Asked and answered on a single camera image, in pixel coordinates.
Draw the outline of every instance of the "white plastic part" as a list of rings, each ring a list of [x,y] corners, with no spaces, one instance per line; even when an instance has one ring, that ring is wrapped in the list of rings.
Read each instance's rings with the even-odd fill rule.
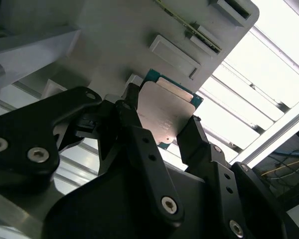
[[[79,33],[78,29],[63,26],[0,38],[0,89],[69,55]]]

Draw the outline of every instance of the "yellow cable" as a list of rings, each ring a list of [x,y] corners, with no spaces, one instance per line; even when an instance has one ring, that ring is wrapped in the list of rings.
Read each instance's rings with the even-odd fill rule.
[[[264,176],[264,175],[266,175],[266,174],[268,174],[268,173],[275,172],[275,171],[277,171],[277,170],[279,170],[279,169],[285,168],[285,167],[287,167],[287,166],[290,166],[290,165],[293,165],[293,164],[296,164],[296,163],[299,163],[299,161],[296,161],[296,162],[293,162],[293,163],[290,163],[290,164],[287,164],[287,165],[281,166],[281,167],[279,167],[279,168],[276,168],[276,169],[270,170],[270,171],[268,171],[268,172],[266,172],[266,173],[263,173],[261,176]]]

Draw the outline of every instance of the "cable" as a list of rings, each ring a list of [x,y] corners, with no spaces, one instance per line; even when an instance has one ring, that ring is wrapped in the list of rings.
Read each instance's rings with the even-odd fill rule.
[[[289,164],[287,164],[287,165],[290,166],[290,165],[293,165],[293,164],[296,164],[296,163],[299,163],[299,161],[296,161],[296,162],[293,162],[293,163],[289,163]],[[270,171],[267,171],[267,172],[263,173],[261,176],[264,176],[264,175],[269,174],[269,173],[272,173],[272,172],[276,172],[277,170],[280,170],[280,169],[282,169],[282,168],[286,168],[286,167],[287,167],[287,166],[281,166],[281,167],[279,167],[279,168],[275,168],[275,169],[273,169],[273,170],[270,170]]]
[[[288,157],[294,157],[294,158],[299,158],[299,153],[293,153],[293,152],[280,152],[280,151],[274,151],[272,154],[278,155],[278,156],[288,156]]]
[[[270,155],[268,155],[268,157],[274,159],[275,161],[277,161],[277,162],[279,162],[281,164],[283,164],[284,166],[286,166],[287,168],[289,168],[291,171],[293,171],[293,172],[295,172],[296,174],[299,175],[299,173],[297,171],[295,171],[293,168],[289,167],[289,165],[285,164],[284,162],[281,162],[280,160],[278,160],[278,159],[276,159],[276,158],[274,158],[274,157],[272,157]]]
[[[278,176],[277,172],[275,172],[275,175],[284,183],[284,184],[282,184],[280,182],[277,182],[279,185],[284,187],[284,191],[285,191],[285,187],[292,188],[291,185],[289,185],[284,179],[282,179],[280,176]]]
[[[293,174],[295,174],[295,173],[298,172],[298,171],[299,171],[299,168],[298,168],[295,172],[292,172],[292,173],[287,174],[287,175],[284,175],[284,176],[280,176],[280,177],[277,177],[277,178],[271,178],[271,177],[268,177],[268,178],[271,179],[271,180],[282,179],[282,178],[286,178],[286,177],[288,177],[288,176],[290,176],[290,175],[293,175]]]

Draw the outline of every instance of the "blue cable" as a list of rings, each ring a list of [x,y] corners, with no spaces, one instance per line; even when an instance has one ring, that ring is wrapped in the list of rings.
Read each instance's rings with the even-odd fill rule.
[[[274,153],[280,153],[280,154],[284,154],[286,156],[299,156],[299,153],[295,153],[295,152],[281,152],[281,151],[274,151]]]

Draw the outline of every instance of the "reflective metal surface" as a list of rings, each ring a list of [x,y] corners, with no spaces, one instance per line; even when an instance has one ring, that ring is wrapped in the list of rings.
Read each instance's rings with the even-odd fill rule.
[[[172,143],[194,112],[191,103],[154,82],[146,82],[140,91],[138,114],[157,143]]]

